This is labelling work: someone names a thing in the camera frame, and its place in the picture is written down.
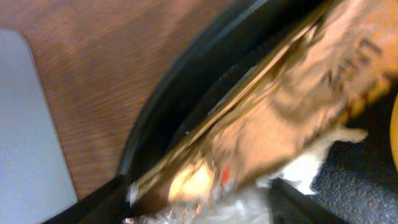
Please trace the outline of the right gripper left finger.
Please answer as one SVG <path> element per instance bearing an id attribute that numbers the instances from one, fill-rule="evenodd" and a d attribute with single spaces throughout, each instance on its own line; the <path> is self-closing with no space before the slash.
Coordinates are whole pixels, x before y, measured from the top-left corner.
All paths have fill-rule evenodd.
<path id="1" fill-rule="evenodd" d="M 128 208 L 126 196 L 126 178 L 118 175 L 44 223 L 121 223 Z"/>

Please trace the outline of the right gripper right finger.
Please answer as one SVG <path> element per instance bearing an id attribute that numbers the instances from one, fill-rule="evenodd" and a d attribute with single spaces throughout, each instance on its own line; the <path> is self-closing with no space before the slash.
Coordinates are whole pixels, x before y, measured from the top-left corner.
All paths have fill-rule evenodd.
<path id="1" fill-rule="evenodd" d="M 269 199 L 275 224 L 347 224 L 281 179 L 272 182 Z"/>

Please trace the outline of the yellow bowl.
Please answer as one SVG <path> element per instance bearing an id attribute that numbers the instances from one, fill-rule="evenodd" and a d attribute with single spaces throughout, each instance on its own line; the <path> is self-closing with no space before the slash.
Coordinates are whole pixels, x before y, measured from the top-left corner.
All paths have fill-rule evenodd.
<path id="1" fill-rule="evenodd" d="M 396 169 L 398 169 L 398 97 L 395 98 L 390 123 L 391 153 Z"/>

